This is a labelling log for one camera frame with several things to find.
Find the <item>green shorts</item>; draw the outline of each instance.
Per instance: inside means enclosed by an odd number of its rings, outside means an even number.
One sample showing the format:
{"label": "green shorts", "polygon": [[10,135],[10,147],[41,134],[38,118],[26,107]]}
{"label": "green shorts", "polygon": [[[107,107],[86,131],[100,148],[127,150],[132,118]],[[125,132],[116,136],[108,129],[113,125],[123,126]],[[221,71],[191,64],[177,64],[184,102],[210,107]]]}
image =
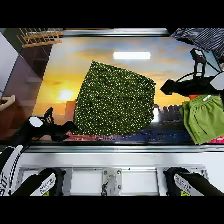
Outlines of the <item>green shorts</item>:
{"label": "green shorts", "polygon": [[200,95],[182,105],[180,113],[195,144],[208,142],[224,134],[224,112],[219,96]]}

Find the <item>striped garment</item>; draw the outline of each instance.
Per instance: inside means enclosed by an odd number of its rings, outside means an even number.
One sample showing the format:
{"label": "striped garment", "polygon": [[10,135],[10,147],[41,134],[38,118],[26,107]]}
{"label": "striped garment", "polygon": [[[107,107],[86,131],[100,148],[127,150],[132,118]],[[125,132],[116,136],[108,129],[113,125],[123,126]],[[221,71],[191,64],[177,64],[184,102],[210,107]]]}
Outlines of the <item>striped garment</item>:
{"label": "striped garment", "polygon": [[178,28],[171,37],[187,38],[200,50],[213,51],[218,59],[224,56],[224,28]]}

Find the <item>waistband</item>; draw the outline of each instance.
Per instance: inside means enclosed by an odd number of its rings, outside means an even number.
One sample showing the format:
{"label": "waistband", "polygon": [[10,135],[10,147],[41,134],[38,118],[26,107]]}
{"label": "waistband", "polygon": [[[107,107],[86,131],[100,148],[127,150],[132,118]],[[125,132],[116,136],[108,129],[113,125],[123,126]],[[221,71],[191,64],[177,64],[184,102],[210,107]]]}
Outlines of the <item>waistband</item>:
{"label": "waistband", "polygon": [[210,102],[221,101],[220,96],[211,96],[211,95],[200,95],[193,100],[190,100],[189,104],[191,107],[200,107]]}

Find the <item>folded green garment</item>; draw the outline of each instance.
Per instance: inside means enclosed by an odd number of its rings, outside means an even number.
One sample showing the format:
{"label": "folded green garment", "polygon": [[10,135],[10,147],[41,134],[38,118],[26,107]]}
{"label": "folded green garment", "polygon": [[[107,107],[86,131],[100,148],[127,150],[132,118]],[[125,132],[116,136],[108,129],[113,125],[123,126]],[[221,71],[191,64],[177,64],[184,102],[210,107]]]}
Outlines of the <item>folded green garment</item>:
{"label": "folded green garment", "polygon": [[153,119],[155,83],[126,69],[92,61],[74,116],[79,134],[136,132]]}
{"label": "folded green garment", "polygon": [[219,96],[200,95],[182,105],[180,112],[184,125],[195,144],[224,134],[224,112]]}

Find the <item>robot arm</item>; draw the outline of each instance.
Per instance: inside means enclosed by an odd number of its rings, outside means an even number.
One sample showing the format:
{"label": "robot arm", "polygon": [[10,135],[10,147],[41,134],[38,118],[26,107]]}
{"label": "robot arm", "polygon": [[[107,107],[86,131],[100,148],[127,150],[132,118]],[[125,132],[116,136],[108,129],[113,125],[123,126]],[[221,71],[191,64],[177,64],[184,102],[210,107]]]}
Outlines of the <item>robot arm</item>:
{"label": "robot arm", "polygon": [[21,154],[29,148],[33,137],[50,135],[52,141],[63,141],[68,131],[77,130],[72,121],[64,125],[54,124],[53,108],[49,108],[44,117],[29,117],[11,139],[9,146],[0,155],[0,196],[11,195],[11,185],[17,162]]}

